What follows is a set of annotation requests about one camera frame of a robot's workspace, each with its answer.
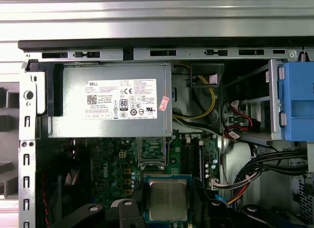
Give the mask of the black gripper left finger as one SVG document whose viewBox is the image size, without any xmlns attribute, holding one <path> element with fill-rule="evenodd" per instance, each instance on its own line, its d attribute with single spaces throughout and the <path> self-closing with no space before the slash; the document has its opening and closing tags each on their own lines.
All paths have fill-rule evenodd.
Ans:
<svg viewBox="0 0 314 228">
<path fill-rule="evenodd" d="M 144 181 L 135 183 L 130 199 L 115 200 L 109 209 L 100 204 L 81 206 L 61 220 L 62 228 L 144 228 Z"/>
</svg>

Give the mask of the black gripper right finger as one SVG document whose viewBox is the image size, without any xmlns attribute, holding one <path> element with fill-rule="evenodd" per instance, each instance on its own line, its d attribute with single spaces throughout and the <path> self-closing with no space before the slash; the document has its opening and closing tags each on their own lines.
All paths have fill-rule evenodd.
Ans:
<svg viewBox="0 0 314 228">
<path fill-rule="evenodd" d="M 292 213 L 281 211 L 278 206 L 270 210 L 257 204 L 247 204 L 239 211 L 232 210 L 232 204 L 242 197 L 242 193 L 252 184 L 247 178 L 245 185 L 235 201 L 224 202 L 208 197 L 204 188 L 193 186 L 193 222 L 199 228 L 307 228 L 303 215 L 295 217 Z"/>
</svg>

